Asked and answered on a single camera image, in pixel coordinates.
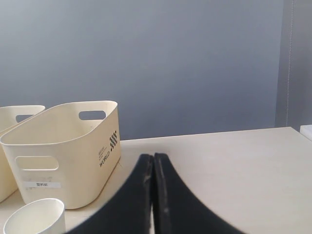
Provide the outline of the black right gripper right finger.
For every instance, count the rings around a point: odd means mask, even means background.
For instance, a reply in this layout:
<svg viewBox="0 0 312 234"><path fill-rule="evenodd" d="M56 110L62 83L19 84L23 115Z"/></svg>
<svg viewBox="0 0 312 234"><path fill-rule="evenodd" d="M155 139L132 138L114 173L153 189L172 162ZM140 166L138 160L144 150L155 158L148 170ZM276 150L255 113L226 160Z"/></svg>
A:
<svg viewBox="0 0 312 234"><path fill-rule="evenodd" d="M208 207L182 181L169 157L154 154L156 234L241 234Z"/></svg>

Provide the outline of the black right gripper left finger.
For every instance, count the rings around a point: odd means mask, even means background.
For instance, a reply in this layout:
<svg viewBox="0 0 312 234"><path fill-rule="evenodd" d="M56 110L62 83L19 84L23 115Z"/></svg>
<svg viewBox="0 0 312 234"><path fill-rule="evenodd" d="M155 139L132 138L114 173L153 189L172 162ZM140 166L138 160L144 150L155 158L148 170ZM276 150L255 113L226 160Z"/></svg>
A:
<svg viewBox="0 0 312 234"><path fill-rule="evenodd" d="M148 234L151 223L151 189L154 158L138 161L115 195L95 214L68 234Z"/></svg>

